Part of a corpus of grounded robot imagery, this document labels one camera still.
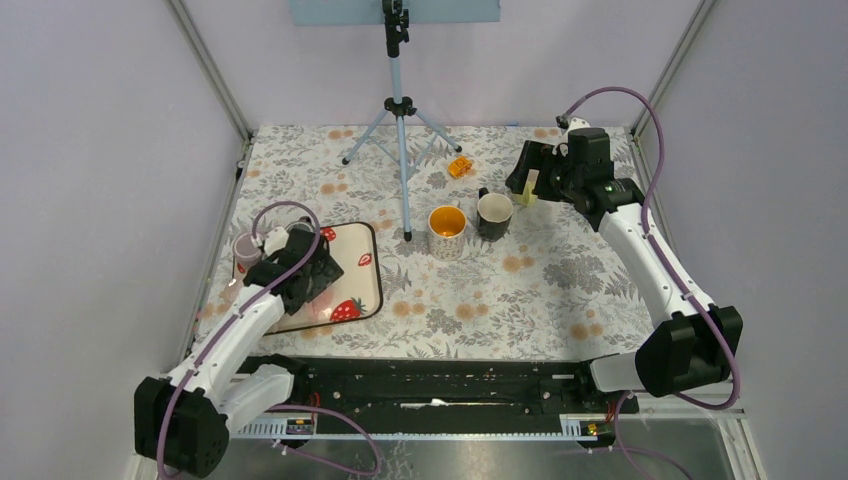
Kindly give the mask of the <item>yellow mug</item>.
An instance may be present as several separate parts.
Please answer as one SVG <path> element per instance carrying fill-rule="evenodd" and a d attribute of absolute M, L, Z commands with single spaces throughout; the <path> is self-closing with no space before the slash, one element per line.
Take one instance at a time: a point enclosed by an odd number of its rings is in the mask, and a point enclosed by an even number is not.
<path fill-rule="evenodd" d="M 536 169 L 530 169 L 527 173 L 524 187 L 520 195 L 520 203 L 526 207 L 532 207 L 538 199 L 535 192 L 538 176 L 539 171 Z"/>

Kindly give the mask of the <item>black mug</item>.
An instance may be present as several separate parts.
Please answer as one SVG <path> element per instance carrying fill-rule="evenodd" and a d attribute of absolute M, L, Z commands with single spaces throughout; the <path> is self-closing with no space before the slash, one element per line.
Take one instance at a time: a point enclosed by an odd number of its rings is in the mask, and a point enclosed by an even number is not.
<path fill-rule="evenodd" d="M 476 212 L 478 235 L 484 241 L 495 242 L 508 231 L 514 212 L 513 202 L 506 195 L 483 187 L 478 191 Z"/>

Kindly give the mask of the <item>floral mug orange inside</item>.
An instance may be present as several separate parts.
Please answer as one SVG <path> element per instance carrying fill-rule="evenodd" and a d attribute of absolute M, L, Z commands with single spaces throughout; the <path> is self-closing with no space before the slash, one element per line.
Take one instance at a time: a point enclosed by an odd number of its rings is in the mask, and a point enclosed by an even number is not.
<path fill-rule="evenodd" d="M 452 261 L 461 257 L 465 246 L 467 218 L 457 207 L 444 205 L 431 211 L 428 218 L 428 246 L 438 260 Z"/>

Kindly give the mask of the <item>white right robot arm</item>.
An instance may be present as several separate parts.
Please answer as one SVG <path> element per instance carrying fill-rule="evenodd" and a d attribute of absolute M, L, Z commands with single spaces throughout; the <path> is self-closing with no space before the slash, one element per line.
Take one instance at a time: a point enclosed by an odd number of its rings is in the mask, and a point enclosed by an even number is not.
<path fill-rule="evenodd" d="M 572 204 L 619 256 L 648 308 L 654 330 L 635 352 L 589 361 L 589 375 L 573 386 L 579 407 L 597 412 L 618 391 L 664 397 L 735 378 L 741 315 L 700 290 L 657 234 L 639 186 L 616 177 L 604 129 L 571 130 L 558 146 L 526 141 L 505 185 Z"/>

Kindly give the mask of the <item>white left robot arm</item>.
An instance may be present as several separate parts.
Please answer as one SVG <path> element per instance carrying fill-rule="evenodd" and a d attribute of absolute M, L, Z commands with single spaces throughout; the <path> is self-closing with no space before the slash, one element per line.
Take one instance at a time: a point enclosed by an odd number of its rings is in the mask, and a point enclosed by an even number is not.
<path fill-rule="evenodd" d="M 146 377 L 136 387 L 135 451 L 155 461 L 161 479 L 208 476 L 233 433 L 275 404 L 296 411 L 309 401 L 308 381 L 284 367 L 261 367 L 237 385 L 231 379 L 274 323 L 344 271 L 318 230 L 276 229 L 263 246 L 225 318 L 198 349 L 170 372 Z"/>

